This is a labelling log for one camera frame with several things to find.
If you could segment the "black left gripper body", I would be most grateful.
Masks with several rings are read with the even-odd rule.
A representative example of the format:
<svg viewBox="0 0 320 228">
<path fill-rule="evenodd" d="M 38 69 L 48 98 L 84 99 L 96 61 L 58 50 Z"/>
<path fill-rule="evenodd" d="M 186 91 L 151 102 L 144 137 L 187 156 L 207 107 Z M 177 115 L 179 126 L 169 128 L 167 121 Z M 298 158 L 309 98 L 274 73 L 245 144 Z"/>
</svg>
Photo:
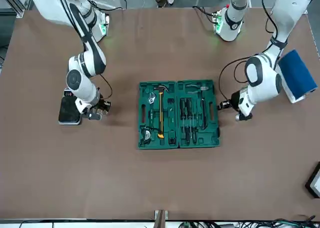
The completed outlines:
<svg viewBox="0 0 320 228">
<path fill-rule="evenodd" d="M 234 92 L 229 99 L 227 99 L 231 108 L 234 110 L 239 110 L 239 100 L 240 100 L 240 91 Z"/>
</svg>

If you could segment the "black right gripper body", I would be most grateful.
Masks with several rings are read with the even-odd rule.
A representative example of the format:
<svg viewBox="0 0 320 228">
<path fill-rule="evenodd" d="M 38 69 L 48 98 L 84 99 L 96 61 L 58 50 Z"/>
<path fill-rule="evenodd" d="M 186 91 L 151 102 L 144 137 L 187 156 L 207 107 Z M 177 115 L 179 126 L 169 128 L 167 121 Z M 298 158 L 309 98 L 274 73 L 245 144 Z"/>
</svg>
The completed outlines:
<svg viewBox="0 0 320 228">
<path fill-rule="evenodd" d="M 110 109 L 111 104 L 112 103 L 110 101 L 107 101 L 105 99 L 100 99 L 96 105 L 96 108 L 97 109 Z"/>
</svg>

